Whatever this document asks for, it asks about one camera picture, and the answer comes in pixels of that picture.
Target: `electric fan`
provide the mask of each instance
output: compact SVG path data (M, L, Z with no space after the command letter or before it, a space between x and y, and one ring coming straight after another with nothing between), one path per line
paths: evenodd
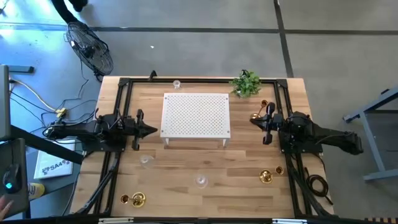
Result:
M113 61L108 45L82 22L69 22L66 33L69 44L80 60L91 68L95 77L109 75L113 70Z

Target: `gray floor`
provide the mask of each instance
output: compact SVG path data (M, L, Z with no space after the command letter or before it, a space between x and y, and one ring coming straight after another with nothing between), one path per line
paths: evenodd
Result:
M97 27L206 27L276 29L271 0L91 0L79 19ZM281 0L286 29L396 30L395 0ZM16 25L62 25L50 1L10 0L0 22ZM76 96L83 79L80 61L64 42L61 31L0 29L0 63L32 65L34 75L14 74L57 106ZM279 34L221 34L176 32L97 32L109 44L112 75L236 76L240 69L262 77L286 77ZM398 35L287 35L295 77L304 78L313 119L330 128L350 129L363 137L365 153L350 156L325 147L325 163L336 214L349 218L396 217L398 178L365 183L376 171L362 125L345 124L341 117L377 98L398 83ZM84 100L98 96L100 84L90 78ZM25 88L15 92L39 101ZM41 111L27 105L40 115ZM78 118L91 112L88 103L73 111ZM12 103L12 123L28 131L40 127L31 114ZM47 116L46 123L54 117ZM59 215L71 187L32 202L33 217Z

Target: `wooden tabletop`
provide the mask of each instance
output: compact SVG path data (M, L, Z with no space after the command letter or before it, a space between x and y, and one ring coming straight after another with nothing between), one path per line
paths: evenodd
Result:
M113 112L119 78L104 78L98 97L98 114ZM303 80L290 78L287 81L293 111L311 114ZM271 184L263 184L259 180L259 173L263 169L271 172L277 166L286 169L277 133L273 134L272 144L263 145L263 133L249 122L249 115L258 112L261 100L275 102L272 85L263 84L258 95L246 99L229 94L231 140L227 148L223 148L220 140L204 139L170 140L170 145L164 146L160 138L164 93L230 93L231 90L231 85L222 83L181 83L178 90L174 89L172 83L134 84L129 114L135 117L137 109L142 109L145 123L159 130L140 141L140 151L131 149L132 138L127 141L119 166L112 216L294 216L287 172L274 174ZM143 168L139 163L141 155L152 155L155 165L150 169ZM95 152L83 161L72 212L81 208L97 187L103 157L103 152ZM325 177L319 158L303 154L303 163L311 174ZM195 185L197 174L208 178L208 185L204 189ZM147 201L143 207L134 208L120 202L120 196L132 196L135 192L146 195ZM298 199L303 210L301 191L298 191ZM328 212L333 213L333 207L325 198L317 199Z

